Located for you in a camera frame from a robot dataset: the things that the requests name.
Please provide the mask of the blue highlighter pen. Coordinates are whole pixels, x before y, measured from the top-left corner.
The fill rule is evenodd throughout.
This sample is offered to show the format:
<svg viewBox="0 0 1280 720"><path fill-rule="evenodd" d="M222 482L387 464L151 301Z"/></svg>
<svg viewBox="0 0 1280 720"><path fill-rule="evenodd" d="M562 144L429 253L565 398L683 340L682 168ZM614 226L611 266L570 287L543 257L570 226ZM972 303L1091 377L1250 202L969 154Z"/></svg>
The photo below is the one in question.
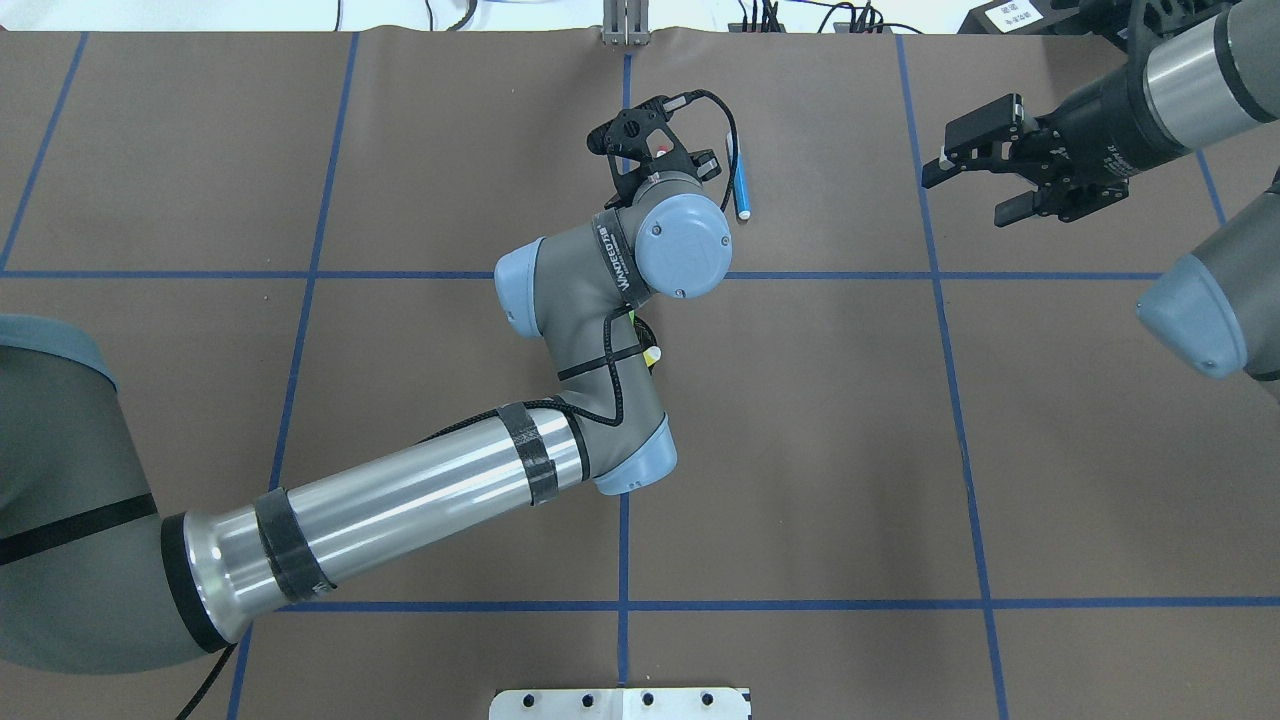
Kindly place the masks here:
<svg viewBox="0 0 1280 720"><path fill-rule="evenodd" d="M730 159L733 161L733 178L731 184L733 210L740 222L749 222L753 218L753 206L748 183L744 146L741 140L733 132L728 132L724 141L726 149L730 151Z"/></svg>

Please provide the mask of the aluminium frame post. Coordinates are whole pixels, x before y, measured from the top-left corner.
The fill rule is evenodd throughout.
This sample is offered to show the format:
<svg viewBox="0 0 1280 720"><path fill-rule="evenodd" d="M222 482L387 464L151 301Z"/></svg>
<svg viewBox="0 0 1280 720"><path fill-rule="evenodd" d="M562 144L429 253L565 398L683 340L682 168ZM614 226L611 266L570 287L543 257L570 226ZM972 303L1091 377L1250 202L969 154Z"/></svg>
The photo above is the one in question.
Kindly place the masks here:
<svg viewBox="0 0 1280 720"><path fill-rule="evenodd" d="M648 0L604 0L602 42L605 46L645 46L652 41Z"/></svg>

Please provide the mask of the white pedestal column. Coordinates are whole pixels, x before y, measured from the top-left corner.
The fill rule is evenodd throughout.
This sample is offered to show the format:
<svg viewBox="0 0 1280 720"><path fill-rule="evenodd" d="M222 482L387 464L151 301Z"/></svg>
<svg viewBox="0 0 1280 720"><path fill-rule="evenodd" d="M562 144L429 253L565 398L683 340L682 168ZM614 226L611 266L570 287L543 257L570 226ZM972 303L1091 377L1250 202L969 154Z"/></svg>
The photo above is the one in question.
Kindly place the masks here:
<svg viewBox="0 0 1280 720"><path fill-rule="evenodd" d="M509 689L489 719L751 719L750 691L732 687Z"/></svg>

